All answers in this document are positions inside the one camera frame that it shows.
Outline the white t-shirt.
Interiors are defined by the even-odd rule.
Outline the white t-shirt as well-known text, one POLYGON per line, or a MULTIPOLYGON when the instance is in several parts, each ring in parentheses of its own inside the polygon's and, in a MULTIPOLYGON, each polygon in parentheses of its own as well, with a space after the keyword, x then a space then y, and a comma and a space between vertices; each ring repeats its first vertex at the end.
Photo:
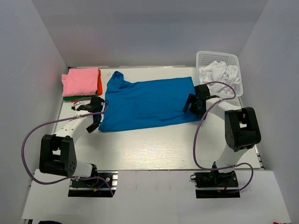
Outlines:
POLYGON ((213 61, 206 67, 199 67, 199 82, 206 84, 213 81, 226 83, 236 91, 242 83, 239 69, 236 65, 227 65, 225 62, 213 61))

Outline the blue t-shirt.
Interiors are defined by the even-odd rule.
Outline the blue t-shirt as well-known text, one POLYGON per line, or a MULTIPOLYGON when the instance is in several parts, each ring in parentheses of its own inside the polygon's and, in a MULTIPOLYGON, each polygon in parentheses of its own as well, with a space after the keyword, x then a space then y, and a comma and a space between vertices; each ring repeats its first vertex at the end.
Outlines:
POLYGON ((99 130, 119 132, 199 121, 183 108, 194 94, 191 77, 131 83, 114 72, 107 83, 108 109, 99 130))

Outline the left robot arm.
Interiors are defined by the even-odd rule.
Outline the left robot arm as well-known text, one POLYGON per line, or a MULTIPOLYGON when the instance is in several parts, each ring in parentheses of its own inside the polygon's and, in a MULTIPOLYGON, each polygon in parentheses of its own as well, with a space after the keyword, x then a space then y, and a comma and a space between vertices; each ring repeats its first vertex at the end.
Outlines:
POLYGON ((75 143, 82 133, 92 133, 99 128, 104 104, 104 99, 92 97, 88 104, 73 106, 75 116, 53 135, 43 136, 39 161, 42 173, 81 177, 88 186, 98 183, 94 165, 77 160, 75 143))

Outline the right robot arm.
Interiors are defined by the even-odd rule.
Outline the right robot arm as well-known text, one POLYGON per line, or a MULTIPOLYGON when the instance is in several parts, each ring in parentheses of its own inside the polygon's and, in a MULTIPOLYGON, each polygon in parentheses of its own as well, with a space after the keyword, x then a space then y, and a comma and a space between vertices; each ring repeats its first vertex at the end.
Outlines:
POLYGON ((261 141, 261 133, 256 118, 255 110, 252 107, 238 107, 228 102, 236 98, 236 91, 228 84, 211 81, 207 84, 200 84, 194 87, 195 93, 189 94, 183 112, 190 111, 200 118, 193 139, 192 154, 198 168, 204 171, 214 171, 211 174, 211 181, 216 186, 222 186, 228 180, 227 173, 234 171, 236 167, 248 165, 238 163, 241 157, 261 141), (221 98, 211 95, 209 84, 221 84, 228 87, 233 96, 221 98), (214 162, 213 168, 205 168, 196 160, 196 142, 203 122, 211 113, 224 121, 224 134, 226 145, 220 157, 214 162))

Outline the orange folded t-shirt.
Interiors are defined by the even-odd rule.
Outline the orange folded t-shirt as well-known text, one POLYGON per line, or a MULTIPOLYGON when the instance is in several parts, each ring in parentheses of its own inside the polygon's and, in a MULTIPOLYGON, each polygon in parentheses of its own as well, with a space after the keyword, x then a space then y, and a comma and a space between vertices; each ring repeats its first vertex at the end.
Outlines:
MULTIPOLYGON (((96 96, 101 96, 103 93, 103 87, 102 87, 102 80, 101 80, 101 70, 98 69, 98 82, 97 82, 97 91, 95 93, 96 96)), ((71 97, 70 102, 75 103, 79 100, 86 100, 87 98, 90 98, 90 96, 74 96, 71 97)))

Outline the green folded t-shirt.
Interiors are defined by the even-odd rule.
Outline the green folded t-shirt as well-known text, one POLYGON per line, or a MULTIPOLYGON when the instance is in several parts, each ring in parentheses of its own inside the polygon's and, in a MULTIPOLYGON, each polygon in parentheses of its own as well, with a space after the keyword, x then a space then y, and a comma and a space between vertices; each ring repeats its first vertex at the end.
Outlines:
POLYGON ((63 97, 64 101, 68 101, 68 102, 75 102, 81 99, 85 99, 85 98, 91 98, 92 96, 97 96, 97 94, 94 95, 81 95, 81 96, 68 96, 68 97, 63 97))

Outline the pink folded t-shirt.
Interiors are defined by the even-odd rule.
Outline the pink folded t-shirt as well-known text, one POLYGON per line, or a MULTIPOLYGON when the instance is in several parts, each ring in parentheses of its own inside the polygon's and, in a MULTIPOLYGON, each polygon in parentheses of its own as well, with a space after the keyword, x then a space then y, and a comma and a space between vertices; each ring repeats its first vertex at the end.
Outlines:
POLYGON ((99 71, 97 67, 71 68, 62 74, 62 97, 94 95, 98 89, 99 71))

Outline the white plastic basket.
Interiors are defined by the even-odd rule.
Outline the white plastic basket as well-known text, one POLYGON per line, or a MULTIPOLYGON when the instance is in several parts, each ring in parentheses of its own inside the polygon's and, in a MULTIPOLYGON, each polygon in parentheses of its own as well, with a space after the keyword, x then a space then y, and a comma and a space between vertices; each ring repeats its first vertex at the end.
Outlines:
POLYGON ((199 51, 196 54, 197 83, 209 85, 210 91, 223 98, 243 95, 238 57, 234 54, 199 51))

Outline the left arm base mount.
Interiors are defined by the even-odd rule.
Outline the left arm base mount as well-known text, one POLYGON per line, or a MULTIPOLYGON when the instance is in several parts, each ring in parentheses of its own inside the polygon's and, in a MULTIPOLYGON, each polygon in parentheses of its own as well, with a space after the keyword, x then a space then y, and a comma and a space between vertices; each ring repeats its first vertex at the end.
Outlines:
POLYGON ((98 171, 100 179, 71 180, 68 197, 111 198, 117 189, 118 171, 98 171))

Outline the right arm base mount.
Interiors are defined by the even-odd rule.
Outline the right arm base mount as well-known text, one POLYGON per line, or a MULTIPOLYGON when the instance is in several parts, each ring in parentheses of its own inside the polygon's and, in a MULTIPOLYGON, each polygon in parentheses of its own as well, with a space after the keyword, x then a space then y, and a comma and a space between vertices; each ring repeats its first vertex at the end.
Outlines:
POLYGON ((197 199, 240 198, 239 184, 235 171, 197 172, 190 176, 195 182, 197 199))

